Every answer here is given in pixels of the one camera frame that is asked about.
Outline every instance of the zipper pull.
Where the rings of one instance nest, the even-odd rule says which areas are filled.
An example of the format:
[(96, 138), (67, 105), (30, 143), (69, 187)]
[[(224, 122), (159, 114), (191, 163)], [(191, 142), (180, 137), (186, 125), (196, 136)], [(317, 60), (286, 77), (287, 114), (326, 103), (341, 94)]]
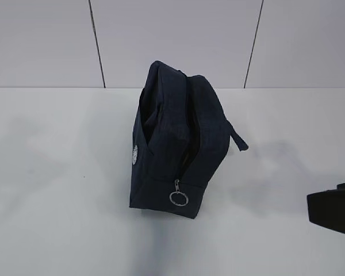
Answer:
[(176, 190), (176, 191), (180, 191), (180, 189), (179, 189), (179, 182), (180, 182), (180, 180), (178, 180), (178, 179), (176, 179), (176, 180), (174, 181), (174, 183), (175, 183), (175, 190)]
[[(171, 201), (172, 204), (174, 204), (174, 205), (176, 205), (176, 206), (183, 207), (183, 206), (185, 206), (185, 205), (188, 204), (189, 199), (188, 199), (188, 196), (187, 196), (185, 193), (182, 193), (182, 192), (180, 191), (179, 183), (180, 183), (180, 180), (178, 180), (178, 179), (176, 179), (176, 180), (174, 181), (174, 184), (175, 184), (175, 191), (172, 192), (172, 193), (170, 194), (170, 201)], [(173, 200), (172, 197), (173, 197), (174, 194), (176, 194), (176, 195), (180, 194), (180, 195), (184, 196), (184, 197), (185, 197), (185, 203), (184, 203), (184, 204), (180, 204), (180, 203), (177, 203), (175, 200)]]

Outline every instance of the white logo emblem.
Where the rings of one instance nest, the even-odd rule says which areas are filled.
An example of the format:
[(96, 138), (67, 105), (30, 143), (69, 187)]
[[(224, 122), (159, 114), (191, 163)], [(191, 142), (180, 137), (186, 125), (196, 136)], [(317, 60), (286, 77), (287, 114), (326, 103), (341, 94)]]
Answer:
[(137, 157), (138, 157), (138, 146), (135, 145), (133, 149), (133, 159), (132, 159), (133, 165), (137, 162)]

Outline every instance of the dark blue fabric bag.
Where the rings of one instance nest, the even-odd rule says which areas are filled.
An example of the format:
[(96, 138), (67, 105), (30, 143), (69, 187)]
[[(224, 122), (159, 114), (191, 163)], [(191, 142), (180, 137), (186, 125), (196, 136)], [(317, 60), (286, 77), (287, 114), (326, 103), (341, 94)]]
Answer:
[(154, 62), (133, 128), (129, 206), (195, 218), (230, 136), (239, 150), (248, 149), (203, 76)]

